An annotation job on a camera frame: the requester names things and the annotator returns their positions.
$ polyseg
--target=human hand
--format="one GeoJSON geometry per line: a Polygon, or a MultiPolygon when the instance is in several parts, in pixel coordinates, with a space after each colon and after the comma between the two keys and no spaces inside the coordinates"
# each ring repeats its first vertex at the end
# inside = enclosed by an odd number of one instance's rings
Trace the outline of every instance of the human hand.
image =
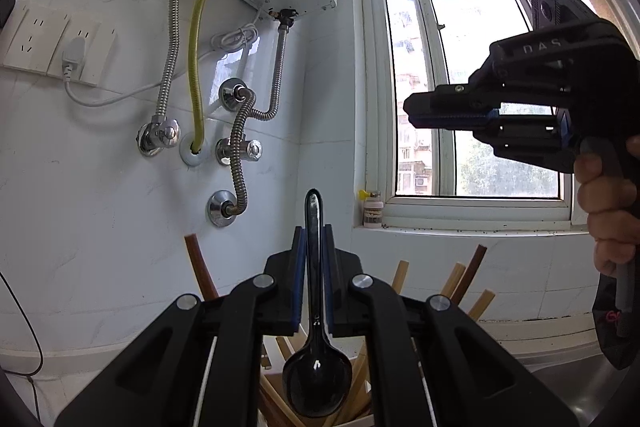
{"type": "MultiPolygon", "coordinates": [[[[640,158],[640,136],[629,138],[626,149],[640,158]]],[[[576,158],[574,173],[582,184],[578,204],[589,214],[587,228],[596,240],[593,264],[599,272],[614,277],[616,264],[631,261],[640,245],[640,219],[622,210],[636,201],[638,188],[629,180],[602,175],[602,160],[593,153],[576,158]]]]}

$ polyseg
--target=black cable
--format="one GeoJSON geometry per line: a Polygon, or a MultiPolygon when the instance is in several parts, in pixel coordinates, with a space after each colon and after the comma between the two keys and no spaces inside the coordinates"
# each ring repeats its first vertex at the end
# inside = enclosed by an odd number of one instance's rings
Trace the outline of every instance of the black cable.
{"type": "Polygon", "coordinates": [[[29,327],[29,330],[31,331],[31,335],[33,336],[33,340],[36,342],[36,346],[38,346],[38,354],[40,356],[40,362],[38,364],[38,367],[35,369],[35,371],[31,371],[30,373],[19,373],[18,371],[9,371],[7,369],[4,369],[4,372],[6,374],[8,374],[8,375],[15,375],[17,377],[25,377],[28,380],[28,382],[31,384],[31,387],[33,388],[33,401],[34,401],[35,407],[36,407],[36,415],[38,417],[38,421],[40,421],[40,408],[38,407],[38,394],[36,393],[36,385],[35,385],[35,383],[33,383],[33,378],[32,377],[34,377],[34,375],[37,375],[40,372],[40,370],[42,369],[42,365],[44,364],[44,355],[42,354],[42,347],[40,347],[40,342],[38,341],[38,337],[36,336],[36,332],[33,331],[33,326],[31,326],[31,322],[30,322],[29,318],[27,317],[27,314],[22,309],[22,306],[20,305],[20,302],[18,301],[18,298],[15,296],[14,291],[11,289],[11,286],[9,286],[9,283],[4,278],[4,275],[2,275],[1,271],[0,271],[0,279],[2,279],[2,282],[4,282],[4,285],[9,290],[9,293],[11,293],[12,298],[14,298],[15,305],[18,306],[18,309],[20,310],[20,313],[22,314],[22,317],[24,318],[25,322],[27,323],[27,326],[29,327]]]}

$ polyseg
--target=small jar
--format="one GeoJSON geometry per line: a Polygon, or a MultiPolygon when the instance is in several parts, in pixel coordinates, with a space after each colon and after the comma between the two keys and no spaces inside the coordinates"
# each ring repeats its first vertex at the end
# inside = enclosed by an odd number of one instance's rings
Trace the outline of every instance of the small jar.
{"type": "Polygon", "coordinates": [[[378,191],[370,192],[362,206],[362,224],[366,229],[379,229],[382,227],[382,209],[385,203],[380,201],[378,191]]]}

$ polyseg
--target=white plug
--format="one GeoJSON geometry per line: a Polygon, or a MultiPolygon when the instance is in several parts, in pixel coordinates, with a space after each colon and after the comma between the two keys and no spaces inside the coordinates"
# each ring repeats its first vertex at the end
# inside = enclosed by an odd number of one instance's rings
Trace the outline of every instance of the white plug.
{"type": "Polygon", "coordinates": [[[74,71],[84,60],[84,38],[76,37],[62,51],[62,70],[74,71]]]}

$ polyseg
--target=spoon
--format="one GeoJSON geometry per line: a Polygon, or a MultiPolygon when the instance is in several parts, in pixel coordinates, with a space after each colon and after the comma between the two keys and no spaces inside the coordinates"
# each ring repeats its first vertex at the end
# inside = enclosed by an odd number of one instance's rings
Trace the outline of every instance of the spoon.
{"type": "Polygon", "coordinates": [[[322,302],[322,199],[312,188],[305,198],[306,281],[309,334],[282,370],[287,401],[302,416],[329,416],[341,406],[351,386],[349,359],[329,344],[324,332],[322,302]]]}

